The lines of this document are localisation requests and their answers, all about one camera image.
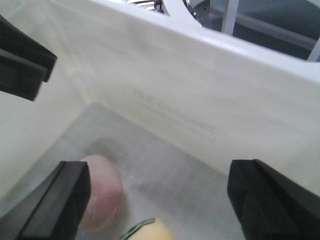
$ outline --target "yellow object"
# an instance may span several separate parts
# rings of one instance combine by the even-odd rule
[[[144,225],[128,240],[175,240],[175,237],[167,226],[156,218],[154,223]]]

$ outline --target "white bin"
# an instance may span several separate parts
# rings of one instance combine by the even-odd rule
[[[320,65],[107,0],[2,0],[58,57],[35,102],[0,92],[0,198],[98,102],[227,175],[259,158],[320,194]]]

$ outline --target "green wire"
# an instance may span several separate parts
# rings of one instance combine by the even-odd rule
[[[149,218],[147,220],[139,222],[137,225],[130,228],[125,234],[123,234],[119,240],[127,240],[130,238],[133,234],[135,234],[140,228],[142,228],[144,225],[153,224],[156,221],[155,218]]]

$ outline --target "pink round object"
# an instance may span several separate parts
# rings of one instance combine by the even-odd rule
[[[91,179],[91,195],[79,229],[95,232],[110,226],[117,216],[124,197],[121,177],[114,164],[103,156],[83,158]]]

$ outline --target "container floor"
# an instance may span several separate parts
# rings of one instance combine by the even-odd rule
[[[227,196],[228,176],[98,103],[88,106],[0,200],[0,209],[13,207],[59,161],[78,161],[92,154],[105,156],[118,167],[125,201],[109,229],[79,232],[76,239],[117,240],[150,217],[162,219],[177,240],[244,239]]]

